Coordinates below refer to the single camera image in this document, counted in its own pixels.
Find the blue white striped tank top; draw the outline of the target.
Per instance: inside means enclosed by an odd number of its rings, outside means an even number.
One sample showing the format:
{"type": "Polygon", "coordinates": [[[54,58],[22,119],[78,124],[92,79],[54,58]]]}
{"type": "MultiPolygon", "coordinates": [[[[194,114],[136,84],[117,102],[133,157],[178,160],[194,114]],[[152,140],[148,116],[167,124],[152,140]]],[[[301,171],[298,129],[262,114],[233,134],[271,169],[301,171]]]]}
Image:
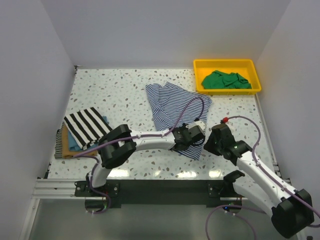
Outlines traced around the blue white striped tank top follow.
{"type": "Polygon", "coordinates": [[[209,96],[187,91],[173,83],[163,86],[153,83],[145,86],[153,122],[157,131],[191,124],[195,119],[208,121],[212,100],[209,96]]]}

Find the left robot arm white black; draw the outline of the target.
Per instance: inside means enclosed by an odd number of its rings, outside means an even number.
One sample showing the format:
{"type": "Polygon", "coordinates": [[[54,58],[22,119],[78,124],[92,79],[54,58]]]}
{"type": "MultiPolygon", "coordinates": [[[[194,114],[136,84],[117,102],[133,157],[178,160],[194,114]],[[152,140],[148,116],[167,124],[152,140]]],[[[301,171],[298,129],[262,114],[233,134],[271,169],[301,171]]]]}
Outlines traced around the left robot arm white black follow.
{"type": "Polygon", "coordinates": [[[206,124],[199,119],[163,131],[135,131],[121,124],[98,141],[100,160],[87,177],[86,191],[99,196],[111,170],[124,164],[134,152],[153,149],[183,152],[202,145],[205,128],[206,124]]]}

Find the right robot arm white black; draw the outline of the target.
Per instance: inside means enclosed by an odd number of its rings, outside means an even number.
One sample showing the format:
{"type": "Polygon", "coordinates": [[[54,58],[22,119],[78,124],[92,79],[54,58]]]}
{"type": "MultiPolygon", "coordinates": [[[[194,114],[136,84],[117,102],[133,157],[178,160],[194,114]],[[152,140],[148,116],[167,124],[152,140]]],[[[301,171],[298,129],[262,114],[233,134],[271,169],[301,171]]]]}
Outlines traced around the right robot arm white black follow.
{"type": "Polygon", "coordinates": [[[223,192],[230,197],[238,194],[258,206],[284,238],[293,237],[314,222],[311,195],[281,179],[245,141],[236,141],[226,124],[212,127],[204,149],[238,168],[224,176],[223,192]]]}

